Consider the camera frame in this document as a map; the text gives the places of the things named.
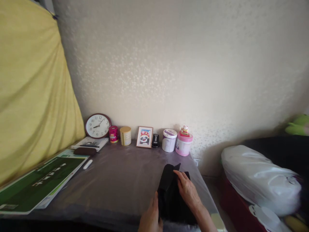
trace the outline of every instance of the tin can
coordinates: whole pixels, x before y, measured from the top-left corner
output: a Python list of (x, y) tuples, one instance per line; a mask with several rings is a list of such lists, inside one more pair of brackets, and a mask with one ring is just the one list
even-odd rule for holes
[(129, 146), (131, 144), (131, 128), (121, 127), (120, 128), (120, 141), (122, 146)]
[(117, 143), (118, 142), (118, 127), (117, 126), (111, 126), (109, 129), (109, 140), (111, 143)]
[(181, 132), (179, 131), (175, 148), (176, 153), (181, 156), (189, 155), (192, 141), (193, 141), (192, 134), (189, 133), (189, 136), (185, 137), (182, 136)]
[(177, 138), (177, 132), (173, 129), (165, 129), (163, 131), (162, 149), (166, 152), (173, 152), (175, 149), (175, 143)]

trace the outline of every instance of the picture frame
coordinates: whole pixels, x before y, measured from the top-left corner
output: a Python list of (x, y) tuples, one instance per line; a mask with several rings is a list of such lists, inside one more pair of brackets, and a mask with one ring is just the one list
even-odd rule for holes
[(136, 146), (143, 148), (151, 148), (153, 134), (153, 127), (138, 127)]

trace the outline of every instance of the green plush toy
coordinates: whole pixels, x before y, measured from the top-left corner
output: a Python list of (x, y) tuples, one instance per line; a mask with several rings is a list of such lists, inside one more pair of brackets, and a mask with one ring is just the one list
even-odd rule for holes
[(293, 122), (288, 123), (286, 133), (291, 135), (309, 136), (309, 116), (302, 114), (298, 116)]

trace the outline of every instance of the purple label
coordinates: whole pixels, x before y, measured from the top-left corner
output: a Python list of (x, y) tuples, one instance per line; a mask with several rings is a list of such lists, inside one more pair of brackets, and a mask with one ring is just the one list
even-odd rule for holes
[(175, 134), (173, 134), (173, 133), (171, 133), (171, 132), (168, 132), (167, 130), (164, 130), (164, 132), (166, 133), (166, 134), (168, 134), (168, 135), (171, 135), (171, 136), (175, 136)]

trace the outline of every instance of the wall clock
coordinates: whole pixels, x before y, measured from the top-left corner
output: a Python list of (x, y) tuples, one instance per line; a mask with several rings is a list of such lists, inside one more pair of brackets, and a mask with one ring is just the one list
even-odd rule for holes
[(112, 125), (109, 117), (105, 114), (96, 113), (91, 115), (85, 124), (86, 134), (94, 139), (100, 139), (108, 134), (108, 129)]

